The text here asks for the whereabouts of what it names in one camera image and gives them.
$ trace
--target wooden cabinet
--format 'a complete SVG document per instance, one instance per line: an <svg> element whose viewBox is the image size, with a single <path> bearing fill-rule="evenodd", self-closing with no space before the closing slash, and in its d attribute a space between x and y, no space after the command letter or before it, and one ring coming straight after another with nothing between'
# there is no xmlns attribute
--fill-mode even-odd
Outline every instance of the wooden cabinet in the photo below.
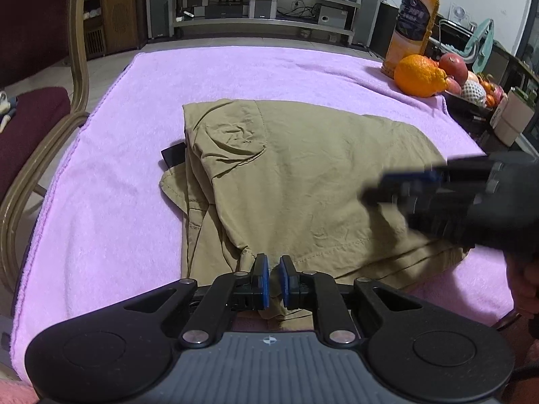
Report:
<svg viewBox="0 0 539 404"><path fill-rule="evenodd" d="M100 11L84 21L89 59L142 48L148 41L146 0L85 0L85 11Z"/></svg>

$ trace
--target orange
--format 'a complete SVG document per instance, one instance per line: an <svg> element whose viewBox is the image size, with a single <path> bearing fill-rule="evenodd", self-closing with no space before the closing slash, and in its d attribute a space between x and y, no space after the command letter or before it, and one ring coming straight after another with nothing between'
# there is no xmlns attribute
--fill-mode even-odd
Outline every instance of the orange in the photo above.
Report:
<svg viewBox="0 0 539 404"><path fill-rule="evenodd" d="M416 97L430 97L447 87L445 71L421 55L410 55L395 67L394 80L400 90Z"/></svg>

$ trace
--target black strap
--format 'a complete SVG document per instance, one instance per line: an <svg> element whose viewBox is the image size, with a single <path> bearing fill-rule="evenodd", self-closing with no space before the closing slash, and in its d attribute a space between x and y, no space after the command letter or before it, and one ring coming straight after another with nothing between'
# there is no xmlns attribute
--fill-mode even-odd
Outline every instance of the black strap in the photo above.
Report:
<svg viewBox="0 0 539 404"><path fill-rule="evenodd" d="M176 167L185 162L185 143L178 143L161 151L167 168Z"/></svg>
<svg viewBox="0 0 539 404"><path fill-rule="evenodd" d="M517 367L509 378L509 382L524 381L530 378L539 377L539 362L533 362L524 366Z"/></svg>

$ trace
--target wooden chair frame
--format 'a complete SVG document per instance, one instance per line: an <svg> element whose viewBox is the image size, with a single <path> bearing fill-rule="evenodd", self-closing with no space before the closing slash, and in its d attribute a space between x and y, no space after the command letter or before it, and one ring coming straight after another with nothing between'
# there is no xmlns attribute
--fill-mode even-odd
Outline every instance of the wooden chair frame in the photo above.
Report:
<svg viewBox="0 0 539 404"><path fill-rule="evenodd" d="M84 0L68 0L68 50L73 77L71 113L39 143L0 204L0 282L10 293L15 292L20 273L15 256L15 233L25 205L32 192L44 196L46 190L38 184L39 179L71 133L88 118L85 109L90 81L84 48L83 11Z"/></svg>

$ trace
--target hand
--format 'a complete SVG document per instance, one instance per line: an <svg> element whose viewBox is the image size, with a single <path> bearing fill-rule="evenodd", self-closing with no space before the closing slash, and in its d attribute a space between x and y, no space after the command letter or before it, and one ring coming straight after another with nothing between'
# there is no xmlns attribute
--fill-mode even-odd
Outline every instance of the hand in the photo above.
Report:
<svg viewBox="0 0 539 404"><path fill-rule="evenodd" d="M518 259L506 255L507 285L513 296L515 309L522 316L533 319L539 313L539 261L522 265Z"/></svg>

